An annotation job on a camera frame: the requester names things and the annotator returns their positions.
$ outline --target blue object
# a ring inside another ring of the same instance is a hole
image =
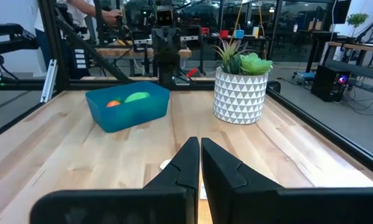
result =
[[[235,38],[242,39],[244,37],[244,30],[236,30]]]
[[[125,100],[136,92],[148,92],[150,97],[106,107],[116,99]],[[85,94],[93,120],[108,133],[161,118],[167,114],[169,90],[151,82],[120,85]]]

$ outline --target man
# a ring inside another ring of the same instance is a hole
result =
[[[75,23],[81,27],[86,27],[84,18],[86,16],[96,17],[96,10],[93,0],[56,0],[57,3],[66,3],[67,12],[71,13]],[[108,25],[115,26],[118,17],[121,17],[122,13],[120,10],[105,11],[102,10],[102,17],[107,22]],[[35,21],[35,34],[37,36],[38,44],[40,45],[42,54],[44,56],[45,66],[48,69],[49,61],[52,59],[51,52],[49,49],[47,35],[44,30],[44,25],[42,23],[41,12],[38,9],[37,20]],[[65,62],[69,67],[70,78],[80,79],[84,76],[89,76],[89,71],[77,68],[75,62],[71,55],[73,55],[73,50],[70,49],[66,43],[62,42],[62,51],[65,55]]]

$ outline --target potted tree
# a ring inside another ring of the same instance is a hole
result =
[[[353,26],[354,30],[352,32],[352,36],[347,39],[347,42],[354,43],[356,41],[356,37],[354,37],[355,30],[360,25],[365,23],[367,18],[369,18],[369,15],[366,13],[357,13],[349,15],[347,22],[349,26]]]
[[[261,115],[272,61],[256,53],[241,55],[240,41],[221,42],[222,49],[215,46],[222,65],[215,75],[214,114],[232,124],[254,123]]]

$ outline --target orange ball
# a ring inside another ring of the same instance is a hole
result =
[[[112,100],[110,101],[106,107],[112,107],[112,106],[118,106],[120,105],[120,102],[119,101],[116,101],[116,100]]]

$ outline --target white planter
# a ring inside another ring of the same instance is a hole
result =
[[[215,75],[214,114],[232,124],[252,124],[261,116],[268,73],[232,75],[217,68]]]

